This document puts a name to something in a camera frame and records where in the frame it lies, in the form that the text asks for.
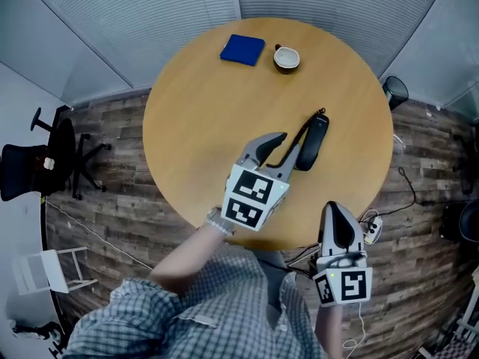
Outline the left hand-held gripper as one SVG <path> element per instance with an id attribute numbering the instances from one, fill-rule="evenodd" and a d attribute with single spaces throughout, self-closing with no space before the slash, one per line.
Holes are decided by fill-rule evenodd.
<path id="1" fill-rule="evenodd" d="M 260 167 L 286 137 L 286 132 L 272 132 L 246 144 L 227 178 L 223 218 L 257 232 L 281 205 L 301 147 L 296 144 L 276 165 Z"/>

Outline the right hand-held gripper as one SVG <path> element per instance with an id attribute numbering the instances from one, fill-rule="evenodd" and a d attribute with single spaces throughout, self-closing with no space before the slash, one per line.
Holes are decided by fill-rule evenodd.
<path id="1" fill-rule="evenodd" d="M 335 201 L 323 208 L 318 242 L 321 256 L 312 277 L 320 305 L 331 307 L 370 300 L 372 268 L 367 266 L 364 235 L 353 214 Z"/>

